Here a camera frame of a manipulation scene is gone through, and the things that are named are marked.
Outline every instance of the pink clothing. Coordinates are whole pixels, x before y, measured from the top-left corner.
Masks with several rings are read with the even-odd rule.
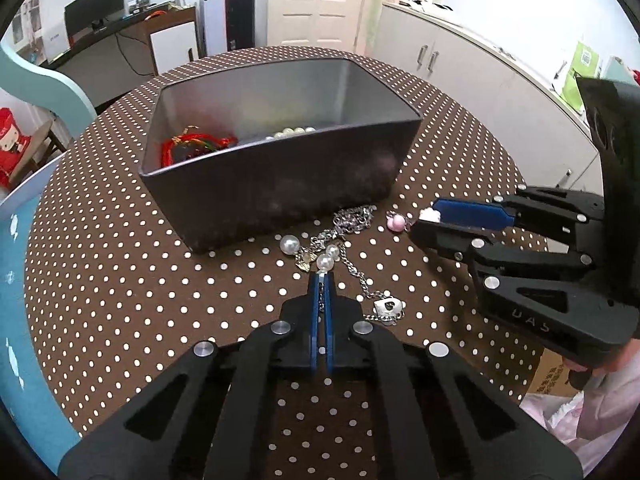
[[[628,364],[592,377],[573,399],[527,394],[520,407],[580,459],[585,476],[622,434],[640,404],[640,352]]]

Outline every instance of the brown tablecloth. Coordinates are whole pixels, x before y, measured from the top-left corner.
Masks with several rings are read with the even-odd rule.
[[[233,66],[312,57],[353,59],[424,114],[372,228],[349,238],[349,255],[371,287],[406,302],[406,317],[392,330],[412,344],[446,342],[516,402],[526,393],[542,347],[476,311],[465,266],[424,254],[407,236],[385,229],[387,209],[415,217],[438,196],[484,202],[514,192],[523,179],[509,155],[476,118],[416,76],[333,50],[267,47],[201,59],[131,91],[87,128],[47,185],[26,256],[26,309],[42,372],[81,436],[191,344],[235,342],[276,319],[283,300],[305,293],[307,276],[280,252],[278,240],[289,232],[304,244],[331,219],[194,256],[140,182],[138,165],[163,85]],[[520,229],[498,236],[546,250],[543,238]],[[338,293],[361,299],[342,264],[335,275]],[[364,301],[367,311],[371,307]],[[280,385],[269,475],[373,478],[366,393],[357,384],[323,380],[297,389]]]

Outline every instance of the cardboard box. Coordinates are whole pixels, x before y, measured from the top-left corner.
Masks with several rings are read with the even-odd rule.
[[[573,397],[578,390],[569,384],[569,368],[562,364],[562,357],[545,349],[527,393]]]

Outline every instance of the qr code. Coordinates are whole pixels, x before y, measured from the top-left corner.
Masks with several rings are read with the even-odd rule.
[[[589,52],[586,49],[583,49],[582,57],[580,58],[580,61],[582,62],[583,65],[589,66],[591,64],[591,52]]]

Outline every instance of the silver chain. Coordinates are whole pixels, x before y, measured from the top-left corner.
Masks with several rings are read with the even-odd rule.
[[[316,260],[319,254],[324,252],[327,245],[335,243],[340,249],[340,259],[344,262],[349,274],[359,280],[363,297],[367,300],[374,301],[373,314],[366,314],[364,319],[367,321],[378,321],[386,325],[391,325],[396,324],[398,320],[404,317],[404,305],[402,308],[396,308],[392,312],[389,305],[393,305],[394,302],[398,302],[399,300],[386,296],[385,293],[380,290],[369,290],[369,284],[367,283],[368,278],[364,272],[358,270],[358,268],[347,257],[346,235],[360,234],[361,231],[369,229],[371,227],[371,221],[373,220],[373,212],[376,209],[377,208],[374,205],[365,205],[349,209],[341,209],[340,211],[335,212],[334,227],[332,229],[325,229],[316,236],[311,237],[309,239],[308,247],[300,247],[296,253],[296,265],[305,272],[310,272],[310,264]],[[322,294],[320,311],[324,312]]]

